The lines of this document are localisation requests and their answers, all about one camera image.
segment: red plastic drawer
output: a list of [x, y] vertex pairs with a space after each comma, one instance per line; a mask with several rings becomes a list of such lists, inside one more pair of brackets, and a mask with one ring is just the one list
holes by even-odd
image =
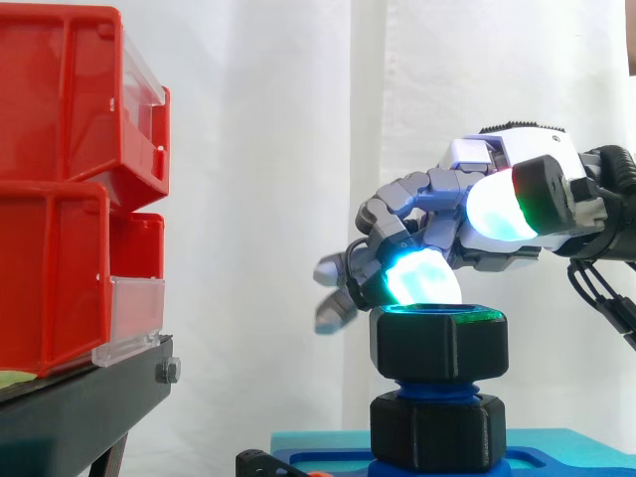
[[160, 216], [112, 213], [98, 184], [0, 182], [0, 224], [0, 370], [45, 376], [91, 351], [107, 366], [156, 344]]
[[168, 194], [170, 95], [110, 7], [0, 3], [1, 180], [91, 180], [116, 209]]

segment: teal surface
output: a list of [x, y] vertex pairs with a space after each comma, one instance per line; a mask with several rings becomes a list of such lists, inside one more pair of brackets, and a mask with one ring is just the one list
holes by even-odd
[[[563, 464], [574, 467], [636, 469], [636, 456], [624, 454], [569, 429], [510, 429], [507, 437], [509, 446], [534, 447]], [[282, 449], [342, 449], [370, 446], [368, 431], [278, 432], [271, 438], [271, 452]], [[333, 462], [329, 470], [352, 471], [367, 465], [368, 462]], [[311, 470], [310, 462], [304, 463], [303, 466], [307, 468], [300, 470]]]

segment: glowing cyan light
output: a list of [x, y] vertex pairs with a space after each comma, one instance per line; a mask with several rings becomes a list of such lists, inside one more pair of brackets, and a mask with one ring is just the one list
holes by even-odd
[[512, 169], [475, 184], [468, 194], [466, 212], [473, 229], [488, 239], [518, 241], [537, 236], [517, 202]]
[[414, 303], [461, 303], [457, 278], [435, 249], [412, 251], [387, 271], [389, 291], [400, 305]]

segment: white backdrop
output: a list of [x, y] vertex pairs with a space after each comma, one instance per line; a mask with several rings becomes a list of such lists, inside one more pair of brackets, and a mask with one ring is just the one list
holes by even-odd
[[[580, 150], [633, 144], [622, 0], [111, 4], [172, 90], [171, 196], [151, 209], [166, 218], [165, 330], [183, 362], [131, 432], [125, 477], [230, 476], [274, 430], [367, 426], [392, 385], [369, 364], [364, 319], [313, 336], [325, 290], [311, 271], [381, 180], [510, 119], [565, 127]], [[510, 372], [482, 389], [512, 426], [636, 451], [636, 355], [564, 268], [545, 254], [524, 271], [459, 273], [467, 301], [510, 319]]]

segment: blue plastic base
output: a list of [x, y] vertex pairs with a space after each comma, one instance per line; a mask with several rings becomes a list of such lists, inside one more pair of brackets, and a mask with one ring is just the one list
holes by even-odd
[[[304, 472], [334, 477], [424, 477], [374, 461], [368, 432], [278, 433], [271, 451]], [[636, 456], [567, 429], [509, 430], [506, 461], [486, 474], [425, 477], [636, 477]]]

